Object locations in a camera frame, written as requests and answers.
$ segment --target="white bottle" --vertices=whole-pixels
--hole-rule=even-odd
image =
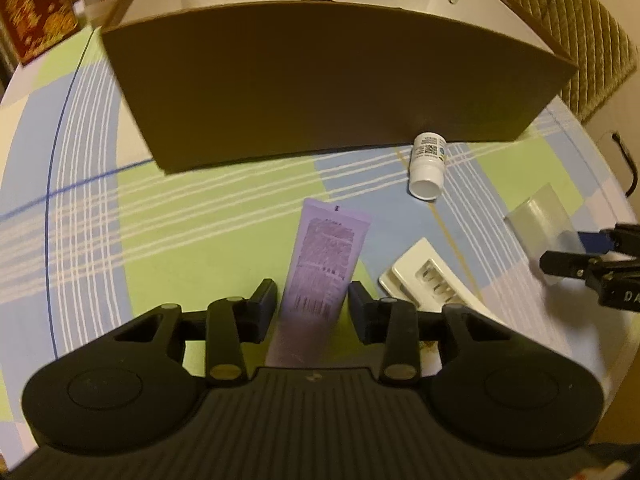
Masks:
[[[409,192],[420,200],[435,200],[442,193],[447,141],[425,132],[415,137],[409,164]]]

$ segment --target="blue line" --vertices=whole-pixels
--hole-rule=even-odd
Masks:
[[[74,184],[69,184],[69,186],[65,186],[65,187],[61,187],[60,189],[57,189],[55,191],[52,191],[51,193],[48,193],[44,196],[41,196],[39,198],[36,198],[34,200],[31,200],[30,202],[27,202],[24,205],[21,205],[20,207],[17,207],[15,209],[12,209],[11,211],[9,211],[8,213],[4,213],[3,215],[0,215],[0,223],[5,222],[15,216],[18,216],[20,213],[24,213],[25,211],[27,211],[28,209],[32,208],[35,205],[38,205],[42,202],[44,202],[45,200],[48,200],[49,198],[53,198],[56,195],[62,194],[62,193],[66,193],[67,191],[71,191],[76,187],[80,187],[80,186],[84,186],[85,184],[90,184],[92,182],[95,182],[96,180],[100,180],[102,178],[106,178],[108,176],[112,176],[115,174],[120,173],[121,171],[126,171],[126,170],[130,170],[131,168],[136,168],[138,166],[142,166],[143,164],[148,164],[150,162],[153,162],[154,160],[152,158],[146,158],[145,160],[140,160],[139,162],[132,162],[131,164],[127,164],[126,166],[123,166],[121,168],[116,168],[115,170],[109,170],[105,173],[101,173],[95,176],[90,176],[89,178],[86,178],[84,180],[80,180]]]
[[[74,76],[71,79],[71,84],[69,85],[69,90],[66,93],[65,102],[62,105],[62,111],[60,112],[60,118],[58,120],[58,126],[56,127],[56,135],[53,137],[53,146],[51,147],[51,158],[49,160],[49,175],[47,177],[47,194],[45,196],[45,206],[44,206],[44,277],[45,283],[47,285],[47,311],[49,313],[49,331],[51,332],[51,344],[53,346],[53,357],[58,358],[58,349],[56,348],[56,335],[53,332],[53,317],[51,313],[51,290],[50,290],[50,280],[49,280],[49,194],[51,192],[51,175],[53,174],[53,159],[56,155],[56,145],[58,143],[58,136],[60,134],[60,127],[62,126],[62,119],[65,116],[66,105],[69,102],[69,97],[71,97],[71,90],[74,87],[74,83],[76,82],[76,77],[80,72],[80,67],[82,66],[82,61],[84,60],[84,55],[86,54],[87,49],[89,48],[89,44],[91,43],[92,38],[94,37],[95,29],[91,31],[89,35],[89,39],[84,46],[84,50],[82,51],[82,56],[80,56],[80,60],[78,61],[78,66],[76,67],[76,71],[74,72]]]

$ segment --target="cardboard box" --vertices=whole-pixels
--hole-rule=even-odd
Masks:
[[[518,14],[512,0],[119,0],[102,40],[174,173],[423,131],[513,140],[576,70]]]

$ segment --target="purple squeeze tube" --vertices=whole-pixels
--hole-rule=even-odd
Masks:
[[[368,215],[305,199],[267,366],[317,364],[369,229]]]

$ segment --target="table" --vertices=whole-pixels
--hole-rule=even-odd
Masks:
[[[444,195],[434,205],[406,191],[409,152],[330,153],[166,177],[98,34],[85,29],[18,70],[0,105],[0,451],[8,465],[34,447],[20,410],[31,374],[160,303],[201,310],[249,295],[265,277],[282,287],[307,196],[372,216],[354,279],[373,294],[382,293],[382,271],[426,237],[494,314],[587,366],[610,401],[638,348],[638,316],[598,307],[580,282],[546,288],[504,222],[548,182],[577,229],[636,221],[562,101],[515,142],[449,145]],[[267,345],[245,348],[250,366],[263,362]],[[343,309],[326,364],[354,364],[369,351]],[[202,373],[200,352],[188,346],[193,372]]]

